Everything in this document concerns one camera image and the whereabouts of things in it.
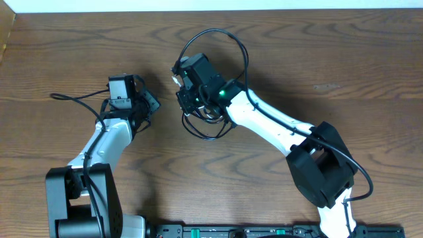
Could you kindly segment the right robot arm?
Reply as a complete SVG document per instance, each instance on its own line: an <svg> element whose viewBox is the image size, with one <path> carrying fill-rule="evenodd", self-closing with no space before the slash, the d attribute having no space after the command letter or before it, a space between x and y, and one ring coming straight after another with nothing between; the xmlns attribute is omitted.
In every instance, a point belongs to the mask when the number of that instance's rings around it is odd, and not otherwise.
<svg viewBox="0 0 423 238"><path fill-rule="evenodd" d="M177 60L172 71L183 81L176 96L184 119L231 123L258 134L286 158L296 187L318 208L321 232L353 235L348 199L357 168L332 125L314 126L276 110L238 80L225 80L203 53Z"/></svg>

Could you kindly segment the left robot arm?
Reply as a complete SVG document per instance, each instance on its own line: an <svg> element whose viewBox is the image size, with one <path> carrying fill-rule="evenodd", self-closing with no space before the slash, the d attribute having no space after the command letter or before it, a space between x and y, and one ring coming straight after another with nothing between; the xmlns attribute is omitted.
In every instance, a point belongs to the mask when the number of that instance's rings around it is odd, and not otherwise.
<svg viewBox="0 0 423 238"><path fill-rule="evenodd" d="M122 211L113 171L135 135L151 125L160 103L138 75L108 79L109 98L95 112L95 132L83 150L45 178L50 237L150 237L141 216Z"/></svg>

